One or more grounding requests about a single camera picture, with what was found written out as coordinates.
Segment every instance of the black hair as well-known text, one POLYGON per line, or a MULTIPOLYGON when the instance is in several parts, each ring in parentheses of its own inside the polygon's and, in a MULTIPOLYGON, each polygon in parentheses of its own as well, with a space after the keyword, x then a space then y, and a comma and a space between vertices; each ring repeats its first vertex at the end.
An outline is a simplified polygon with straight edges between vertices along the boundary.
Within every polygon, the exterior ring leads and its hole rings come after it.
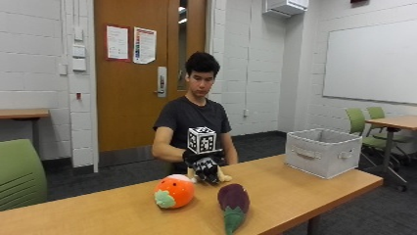
POLYGON ((218 76, 220 71, 220 64, 216 58, 207 52, 196 52, 186 63, 187 74, 191 75, 192 71, 211 72, 214 77, 218 76))

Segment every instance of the fiducial marker cube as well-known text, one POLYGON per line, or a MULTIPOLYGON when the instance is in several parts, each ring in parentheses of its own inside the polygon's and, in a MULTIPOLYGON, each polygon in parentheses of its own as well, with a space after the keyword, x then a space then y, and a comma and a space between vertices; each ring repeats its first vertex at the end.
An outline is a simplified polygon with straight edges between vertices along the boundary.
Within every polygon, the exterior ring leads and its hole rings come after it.
POLYGON ((188 129, 188 149, 195 154, 207 154, 215 151, 216 132, 208 127, 188 129))

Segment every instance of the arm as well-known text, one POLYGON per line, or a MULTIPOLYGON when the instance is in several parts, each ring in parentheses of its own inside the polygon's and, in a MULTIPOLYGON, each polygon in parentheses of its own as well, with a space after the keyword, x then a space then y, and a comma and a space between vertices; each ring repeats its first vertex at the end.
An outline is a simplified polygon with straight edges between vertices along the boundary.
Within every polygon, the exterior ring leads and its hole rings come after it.
POLYGON ((171 163, 183 162, 184 149, 175 148, 170 145, 174 130, 170 127, 162 126, 155 133, 152 154, 156 159, 171 163))
POLYGON ((238 164, 239 163, 238 151, 234 145, 232 136, 230 132, 223 133, 220 135, 220 141, 222 141, 222 146, 223 146, 224 155, 226 155, 226 162, 230 165, 238 164))

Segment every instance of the poster on door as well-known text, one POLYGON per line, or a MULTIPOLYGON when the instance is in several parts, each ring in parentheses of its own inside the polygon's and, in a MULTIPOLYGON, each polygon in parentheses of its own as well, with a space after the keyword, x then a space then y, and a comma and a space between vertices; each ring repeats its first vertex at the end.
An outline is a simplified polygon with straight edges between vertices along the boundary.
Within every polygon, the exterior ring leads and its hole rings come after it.
POLYGON ((148 64, 155 61, 156 31, 135 27, 134 62, 148 64))
POLYGON ((127 26, 106 26, 106 60, 131 62, 130 30, 127 26))

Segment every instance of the electrical box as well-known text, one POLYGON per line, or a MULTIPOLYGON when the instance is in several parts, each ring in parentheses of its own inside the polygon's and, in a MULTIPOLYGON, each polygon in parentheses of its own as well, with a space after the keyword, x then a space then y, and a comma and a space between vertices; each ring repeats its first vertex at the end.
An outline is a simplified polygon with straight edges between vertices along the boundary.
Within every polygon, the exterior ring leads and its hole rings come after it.
POLYGON ((74 58, 74 71, 86 71, 88 69, 87 59, 74 58))
POLYGON ((84 45, 74 45, 74 57, 75 58, 87 57, 87 47, 84 45))
POLYGON ((310 0, 263 0, 263 13, 282 15, 290 18, 292 15, 308 11, 310 0))

